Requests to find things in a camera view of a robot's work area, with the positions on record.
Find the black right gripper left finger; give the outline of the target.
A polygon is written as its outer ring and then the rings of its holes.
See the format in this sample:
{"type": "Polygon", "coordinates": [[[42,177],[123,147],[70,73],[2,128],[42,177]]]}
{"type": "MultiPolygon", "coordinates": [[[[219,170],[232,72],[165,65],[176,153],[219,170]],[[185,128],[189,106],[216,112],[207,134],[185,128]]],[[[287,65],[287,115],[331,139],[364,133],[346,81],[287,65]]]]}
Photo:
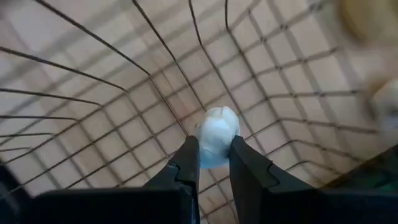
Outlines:
{"type": "Polygon", "coordinates": [[[188,136],[164,168],[144,185],[154,203],[146,223],[200,223],[199,165],[198,139],[188,136]]]}

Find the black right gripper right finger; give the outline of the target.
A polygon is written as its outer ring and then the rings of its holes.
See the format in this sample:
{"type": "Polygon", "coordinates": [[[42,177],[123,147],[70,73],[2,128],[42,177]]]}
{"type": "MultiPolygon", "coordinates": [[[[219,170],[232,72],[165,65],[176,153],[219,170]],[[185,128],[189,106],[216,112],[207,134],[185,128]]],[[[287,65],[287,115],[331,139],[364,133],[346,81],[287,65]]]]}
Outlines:
{"type": "Polygon", "coordinates": [[[229,152],[231,188],[240,223],[321,223],[322,195],[275,165],[241,136],[229,152]]]}

